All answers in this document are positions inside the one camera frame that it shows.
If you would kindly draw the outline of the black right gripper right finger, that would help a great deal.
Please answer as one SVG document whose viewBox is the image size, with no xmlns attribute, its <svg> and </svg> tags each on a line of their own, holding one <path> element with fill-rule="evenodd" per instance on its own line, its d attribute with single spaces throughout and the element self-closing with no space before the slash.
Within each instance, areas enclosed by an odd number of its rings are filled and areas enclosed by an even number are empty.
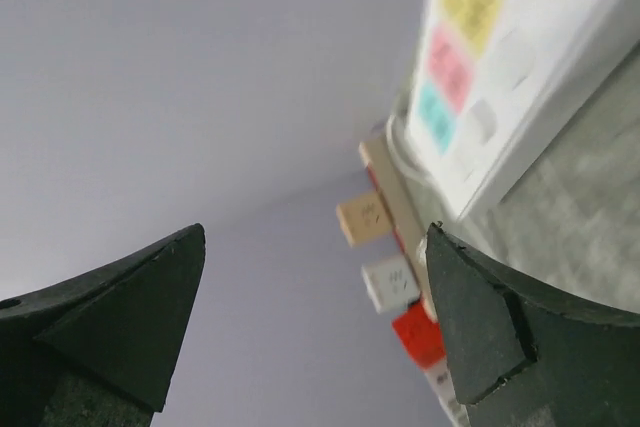
<svg viewBox="0 0 640 427">
<path fill-rule="evenodd" d="M 550 286 L 432 224 L 431 296 L 473 426 L 636 426 L 639 316 Z"/>
</svg>

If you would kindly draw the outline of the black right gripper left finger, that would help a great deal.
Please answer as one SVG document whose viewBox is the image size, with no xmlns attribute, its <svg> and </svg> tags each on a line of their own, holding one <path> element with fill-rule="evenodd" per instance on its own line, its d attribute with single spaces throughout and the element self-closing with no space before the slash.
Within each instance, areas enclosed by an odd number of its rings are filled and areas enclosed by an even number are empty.
<svg viewBox="0 0 640 427">
<path fill-rule="evenodd" d="M 148 426 L 201 281 L 204 227 L 1 302 L 4 426 Z"/>
</svg>

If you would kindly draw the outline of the white triangular power strip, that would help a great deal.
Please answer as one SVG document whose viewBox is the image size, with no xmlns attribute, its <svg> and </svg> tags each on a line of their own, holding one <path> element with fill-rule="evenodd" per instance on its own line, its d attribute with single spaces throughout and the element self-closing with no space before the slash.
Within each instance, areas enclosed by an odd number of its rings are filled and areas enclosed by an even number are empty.
<svg viewBox="0 0 640 427">
<path fill-rule="evenodd" d="M 441 407 L 454 427 L 470 427 L 467 410 L 456 398 L 447 359 L 443 357 L 424 371 Z"/>
</svg>

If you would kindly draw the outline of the red cube plug adapter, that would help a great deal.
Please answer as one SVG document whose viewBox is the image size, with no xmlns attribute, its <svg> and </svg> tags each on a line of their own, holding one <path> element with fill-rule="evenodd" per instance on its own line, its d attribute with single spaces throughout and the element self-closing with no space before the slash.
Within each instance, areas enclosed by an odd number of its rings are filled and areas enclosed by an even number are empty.
<svg viewBox="0 0 640 427">
<path fill-rule="evenodd" d="M 420 301 L 412 303 L 392 322 L 392 328 L 411 360 L 422 370 L 445 358 L 439 324 L 426 313 Z"/>
</svg>

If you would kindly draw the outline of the white multicolour power strip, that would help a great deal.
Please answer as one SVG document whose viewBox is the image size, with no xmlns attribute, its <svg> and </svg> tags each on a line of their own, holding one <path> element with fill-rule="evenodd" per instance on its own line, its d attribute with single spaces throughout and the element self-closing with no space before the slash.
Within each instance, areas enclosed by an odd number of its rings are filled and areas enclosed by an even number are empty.
<svg viewBox="0 0 640 427">
<path fill-rule="evenodd" d="M 425 0 L 405 131 L 459 220 L 496 206 L 639 41 L 639 0 Z"/>
</svg>

